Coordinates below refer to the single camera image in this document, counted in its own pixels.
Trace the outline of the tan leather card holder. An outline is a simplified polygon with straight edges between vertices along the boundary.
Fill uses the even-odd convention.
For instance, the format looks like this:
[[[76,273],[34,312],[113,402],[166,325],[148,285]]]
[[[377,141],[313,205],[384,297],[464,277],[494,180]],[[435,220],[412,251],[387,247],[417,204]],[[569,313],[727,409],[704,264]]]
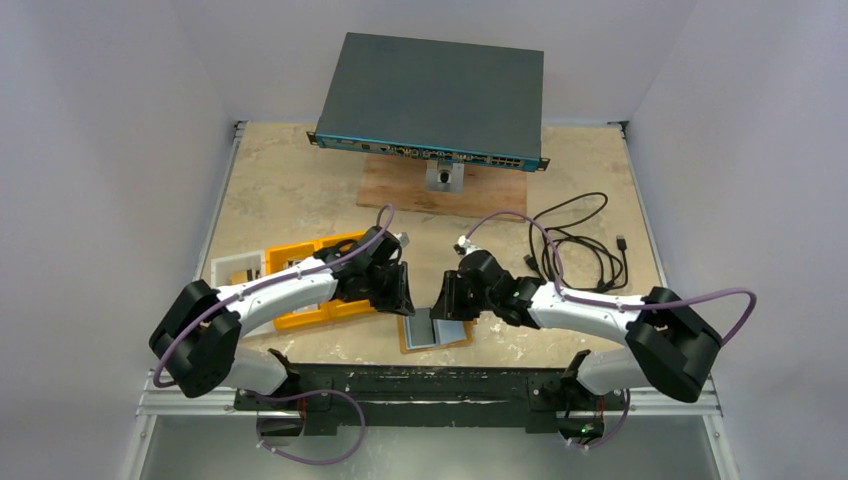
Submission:
[[[429,308],[418,308],[413,315],[397,319],[400,352],[412,354],[470,345],[476,323],[433,319]]]

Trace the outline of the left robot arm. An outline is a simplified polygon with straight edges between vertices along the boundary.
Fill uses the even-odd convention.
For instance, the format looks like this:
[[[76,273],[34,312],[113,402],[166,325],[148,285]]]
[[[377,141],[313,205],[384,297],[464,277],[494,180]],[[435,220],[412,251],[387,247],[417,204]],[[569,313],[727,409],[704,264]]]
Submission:
[[[148,341],[158,359],[153,382],[188,398],[217,387],[258,393],[272,408],[297,399],[296,373],[281,353],[242,346],[246,334],[311,305],[365,301],[380,313],[410,315],[403,242],[374,226],[357,240],[321,248],[292,267],[247,283],[187,284]]]

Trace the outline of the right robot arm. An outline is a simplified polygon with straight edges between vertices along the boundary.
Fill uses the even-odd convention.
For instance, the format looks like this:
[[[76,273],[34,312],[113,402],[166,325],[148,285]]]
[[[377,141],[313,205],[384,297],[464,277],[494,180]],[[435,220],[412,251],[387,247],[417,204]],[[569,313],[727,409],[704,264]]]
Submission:
[[[676,294],[609,296],[513,276],[486,250],[443,275],[432,318],[470,322],[489,312],[508,325],[586,333],[619,344],[582,354],[561,381],[564,399],[584,407],[614,390],[652,387],[674,400],[699,399],[723,345],[721,335]]]

